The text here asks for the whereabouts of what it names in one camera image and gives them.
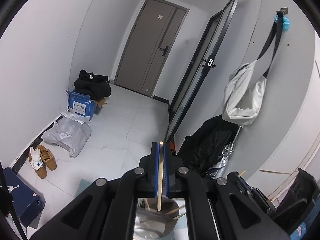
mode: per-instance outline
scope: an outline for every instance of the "umbrella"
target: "umbrella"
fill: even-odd
[[[233,150],[235,148],[235,140],[239,134],[239,131],[240,131],[240,128],[238,129],[238,132],[233,140],[232,143],[229,143],[229,144],[226,144],[220,154],[220,156],[218,157],[219,159],[219,162],[213,166],[211,166],[209,168],[209,170],[207,171],[206,175],[207,177],[209,177],[210,179],[217,179],[217,178],[220,178],[222,177],[223,173],[224,173],[224,170],[226,169],[226,166],[227,166],[227,163],[228,163],[228,160],[230,159],[232,153],[233,153]]]

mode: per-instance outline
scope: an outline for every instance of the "blue cardboard box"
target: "blue cardboard box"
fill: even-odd
[[[91,100],[88,95],[79,94],[75,90],[67,91],[67,93],[69,108],[90,121],[96,111],[97,103]]]
[[[3,170],[7,186],[13,197],[13,207],[21,224],[28,227],[44,208],[40,196],[25,185],[10,167]]]

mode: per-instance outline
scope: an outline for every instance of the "black jacket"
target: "black jacket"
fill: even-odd
[[[177,154],[183,165],[205,177],[206,171],[218,162],[223,147],[233,141],[238,125],[215,116],[191,136],[186,136]]]
[[[94,75],[81,70],[74,86],[77,93],[89,95],[91,100],[99,101],[111,95],[111,87],[107,81],[108,76]]]

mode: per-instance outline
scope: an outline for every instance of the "brown boot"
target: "brown boot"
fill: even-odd
[[[37,146],[38,149],[40,149],[40,157],[45,165],[47,165],[48,169],[50,171],[53,171],[57,168],[56,160],[54,159],[53,154],[44,146],[39,144]]]
[[[31,154],[29,152],[29,162],[32,161],[32,158],[31,158]],[[33,169],[36,174],[38,174],[38,176],[41,178],[41,179],[44,179],[46,176],[47,176],[47,171],[45,170],[45,166],[39,168],[37,171],[35,169]]]

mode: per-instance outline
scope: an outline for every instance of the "floor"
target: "floor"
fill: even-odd
[[[43,142],[55,156],[57,169],[47,169],[47,177],[40,179],[26,161],[19,171],[18,176],[46,201],[38,228],[74,199],[81,179],[119,178],[150,154],[153,141],[164,139],[167,104],[115,85],[111,90],[109,103],[91,120],[92,134],[78,157],[70,158],[62,147]],[[28,227],[27,237],[35,231]]]

